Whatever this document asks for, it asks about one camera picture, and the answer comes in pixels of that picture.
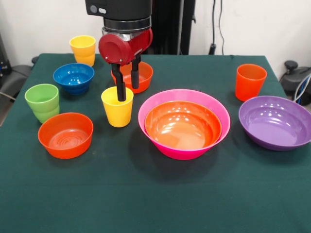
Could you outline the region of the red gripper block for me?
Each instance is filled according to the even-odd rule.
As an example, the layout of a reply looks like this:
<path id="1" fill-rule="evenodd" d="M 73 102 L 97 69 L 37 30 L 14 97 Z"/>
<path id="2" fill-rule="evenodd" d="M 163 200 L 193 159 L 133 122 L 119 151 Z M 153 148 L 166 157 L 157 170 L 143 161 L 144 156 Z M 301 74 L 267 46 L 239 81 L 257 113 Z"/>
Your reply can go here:
<path id="1" fill-rule="evenodd" d="M 125 82 L 120 67 L 132 62 L 131 84 L 134 89 L 138 89 L 140 54 L 150 46 L 152 39 L 152 29 L 138 34 L 106 33 L 101 37 L 99 52 L 103 59 L 112 66 L 118 101 L 126 100 Z"/>

